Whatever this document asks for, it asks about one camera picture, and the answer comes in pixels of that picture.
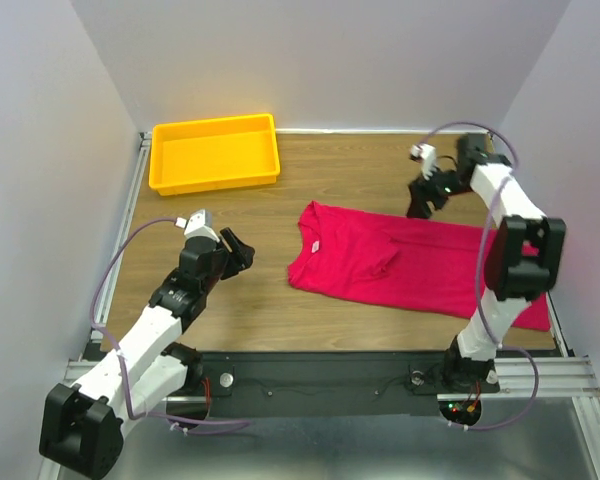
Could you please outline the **red t shirt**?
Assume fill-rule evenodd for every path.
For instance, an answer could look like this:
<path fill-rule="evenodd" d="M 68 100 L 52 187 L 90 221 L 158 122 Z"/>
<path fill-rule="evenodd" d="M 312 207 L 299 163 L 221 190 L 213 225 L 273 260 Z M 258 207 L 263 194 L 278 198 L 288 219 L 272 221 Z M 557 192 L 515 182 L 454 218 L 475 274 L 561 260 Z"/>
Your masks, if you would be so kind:
<path fill-rule="evenodd" d="M 479 227 L 309 203 L 288 267 L 300 290 L 364 304 L 470 318 Z"/>

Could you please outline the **yellow plastic tray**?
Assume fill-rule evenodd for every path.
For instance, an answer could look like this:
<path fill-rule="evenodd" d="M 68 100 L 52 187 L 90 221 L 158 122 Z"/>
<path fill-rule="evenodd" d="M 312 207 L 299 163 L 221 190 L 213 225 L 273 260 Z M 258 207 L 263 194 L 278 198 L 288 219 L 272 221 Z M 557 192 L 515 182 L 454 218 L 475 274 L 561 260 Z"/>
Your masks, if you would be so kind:
<path fill-rule="evenodd" d="M 269 113 L 159 124 L 148 185 L 161 196 L 274 184 L 280 159 Z"/>

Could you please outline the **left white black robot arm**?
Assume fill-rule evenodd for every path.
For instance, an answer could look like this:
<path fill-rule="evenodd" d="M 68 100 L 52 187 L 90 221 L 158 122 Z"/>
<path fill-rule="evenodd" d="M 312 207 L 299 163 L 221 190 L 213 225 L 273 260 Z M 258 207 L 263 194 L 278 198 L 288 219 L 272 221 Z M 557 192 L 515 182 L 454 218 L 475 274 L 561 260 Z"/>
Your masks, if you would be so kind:
<path fill-rule="evenodd" d="M 201 386 L 201 356 L 178 339 L 204 311 L 216 284 L 249 269 L 254 256 L 229 228 L 203 226 L 186 234 L 176 268 L 127 334 L 71 385 L 48 393 L 40 454 L 89 479 L 104 478 L 140 421 L 168 417 L 157 409 L 168 394 Z"/>

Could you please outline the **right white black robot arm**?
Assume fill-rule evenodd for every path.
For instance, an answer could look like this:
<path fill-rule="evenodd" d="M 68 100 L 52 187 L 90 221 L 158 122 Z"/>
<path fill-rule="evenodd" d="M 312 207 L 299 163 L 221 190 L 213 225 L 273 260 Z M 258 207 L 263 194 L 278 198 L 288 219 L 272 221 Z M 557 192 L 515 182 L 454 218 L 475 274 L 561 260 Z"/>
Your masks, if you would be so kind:
<path fill-rule="evenodd" d="M 515 178 L 514 156 L 489 151 L 484 134 L 460 136 L 448 170 L 425 140 L 411 147 L 410 157 L 420 173 L 409 185 L 408 217 L 427 219 L 450 197 L 468 192 L 489 209 L 474 280 L 476 310 L 446 350 L 440 378 L 452 390 L 495 384 L 495 358 L 506 333 L 556 284 L 566 224 L 529 199 Z"/>

